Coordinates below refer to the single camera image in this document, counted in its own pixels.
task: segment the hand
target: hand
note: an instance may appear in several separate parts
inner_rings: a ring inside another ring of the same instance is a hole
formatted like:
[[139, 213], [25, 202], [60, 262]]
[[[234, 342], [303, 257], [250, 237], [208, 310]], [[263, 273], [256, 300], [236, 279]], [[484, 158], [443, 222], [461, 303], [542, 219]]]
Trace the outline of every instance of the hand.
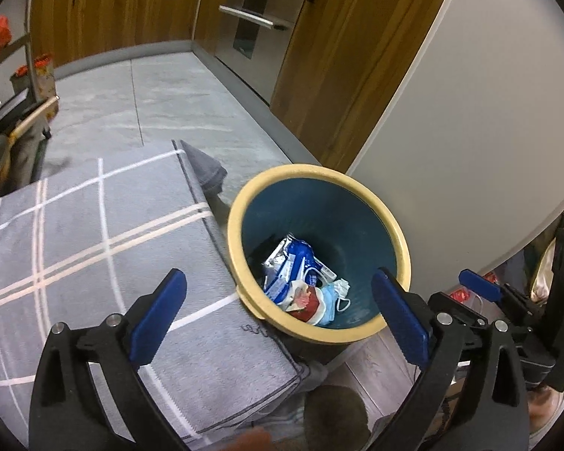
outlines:
[[245, 432], [224, 451], [276, 451], [276, 449], [268, 432], [262, 428], [255, 428]]

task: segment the stainless steel oven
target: stainless steel oven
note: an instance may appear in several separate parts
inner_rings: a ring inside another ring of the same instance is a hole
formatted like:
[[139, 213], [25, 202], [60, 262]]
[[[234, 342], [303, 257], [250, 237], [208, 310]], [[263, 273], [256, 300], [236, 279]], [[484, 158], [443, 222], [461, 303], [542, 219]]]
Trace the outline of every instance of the stainless steel oven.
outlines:
[[269, 103], [304, 0], [227, 0], [217, 57]]

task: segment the cabinet door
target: cabinet door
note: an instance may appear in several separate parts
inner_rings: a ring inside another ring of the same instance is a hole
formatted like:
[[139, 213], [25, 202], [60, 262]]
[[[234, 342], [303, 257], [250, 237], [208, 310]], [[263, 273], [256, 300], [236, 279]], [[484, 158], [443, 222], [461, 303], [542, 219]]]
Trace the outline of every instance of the cabinet door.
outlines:
[[215, 55], [220, 33], [220, 5], [226, 0], [201, 0], [194, 40], [208, 53]]
[[324, 166], [346, 171], [443, 0], [306, 1], [271, 111]]
[[35, 54], [56, 66], [101, 52], [192, 37], [199, 0], [33, 0]]

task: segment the hair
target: hair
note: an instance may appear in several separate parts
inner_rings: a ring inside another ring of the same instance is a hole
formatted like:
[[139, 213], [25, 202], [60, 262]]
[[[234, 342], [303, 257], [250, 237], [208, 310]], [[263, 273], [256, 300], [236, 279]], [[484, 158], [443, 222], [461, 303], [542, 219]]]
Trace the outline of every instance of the hair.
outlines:
[[358, 451], [370, 438], [365, 405], [355, 391], [323, 385], [305, 400], [309, 451]]

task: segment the trash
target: trash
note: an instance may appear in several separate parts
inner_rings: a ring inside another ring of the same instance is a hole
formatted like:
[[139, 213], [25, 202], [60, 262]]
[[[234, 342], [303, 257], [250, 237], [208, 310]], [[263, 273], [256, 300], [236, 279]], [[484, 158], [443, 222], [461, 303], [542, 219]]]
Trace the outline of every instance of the trash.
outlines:
[[263, 262], [263, 292], [281, 310], [310, 325], [325, 326], [350, 306], [349, 283], [314, 256], [311, 246], [288, 234]]
[[[342, 278], [336, 280], [333, 283], [329, 283], [321, 289], [323, 295], [323, 302], [325, 305], [325, 310], [322, 318], [317, 322], [317, 326], [325, 327], [334, 321], [334, 316], [337, 312], [344, 312], [347, 310], [351, 304], [351, 301], [347, 298], [347, 293], [349, 292], [349, 283]], [[344, 307], [341, 309], [341, 301], [346, 302]]]
[[322, 291], [300, 280], [291, 282], [291, 285], [293, 285], [294, 300], [286, 312], [295, 319], [316, 325], [326, 310]]

